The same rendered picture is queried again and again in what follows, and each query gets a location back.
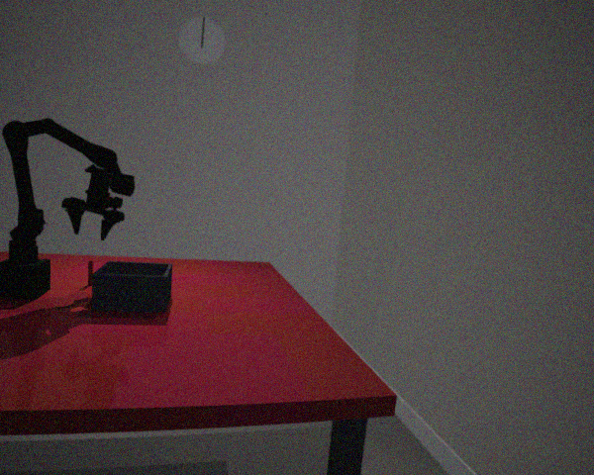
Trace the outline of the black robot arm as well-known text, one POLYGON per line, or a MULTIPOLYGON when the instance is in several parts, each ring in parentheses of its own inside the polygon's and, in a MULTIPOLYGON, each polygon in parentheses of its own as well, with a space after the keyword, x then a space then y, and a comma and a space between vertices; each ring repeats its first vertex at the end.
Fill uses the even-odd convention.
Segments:
MULTIPOLYGON (((79 135, 60 126, 54 120, 43 119, 31 122, 10 122, 2 130, 4 142, 9 148, 13 162, 19 201, 18 226, 9 232, 9 260, 6 263, 29 264, 40 260, 36 237, 43 231, 44 210, 37 209, 27 158, 28 137, 47 134, 85 154, 94 164, 84 169, 92 173, 89 186, 100 186, 113 193, 131 197, 134 192, 135 176, 121 173, 117 154, 102 145, 88 142, 79 135), (111 173, 111 174, 110 174, 111 173), (110 181, 111 180, 111 181, 110 181)), ((123 199, 114 199, 96 189, 91 204, 99 203, 116 210, 123 205, 123 199), (96 202, 97 201, 97 202, 96 202)))

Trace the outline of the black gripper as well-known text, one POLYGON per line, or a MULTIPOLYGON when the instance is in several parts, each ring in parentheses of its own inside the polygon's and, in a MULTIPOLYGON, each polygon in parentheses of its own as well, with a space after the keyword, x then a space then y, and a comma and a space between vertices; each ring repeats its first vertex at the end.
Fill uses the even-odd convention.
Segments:
POLYGON ((86 203, 84 200, 80 200, 75 197, 65 198, 62 201, 61 207, 65 208, 65 212, 67 212, 69 218, 71 219, 73 229, 76 235, 79 231, 81 217, 85 213, 85 211, 91 212, 93 214, 103 215, 105 219, 102 219, 101 240, 105 240, 105 238, 108 235, 108 232, 113 227, 113 225, 125 220, 125 214, 124 212, 118 210, 105 211, 108 210, 108 207, 105 207, 99 203, 91 204, 92 197, 96 189, 100 189, 101 194, 107 195, 109 197, 111 196, 111 193, 108 193, 108 189, 100 186, 91 185, 89 186, 88 190, 85 190, 85 193, 87 193, 86 203))

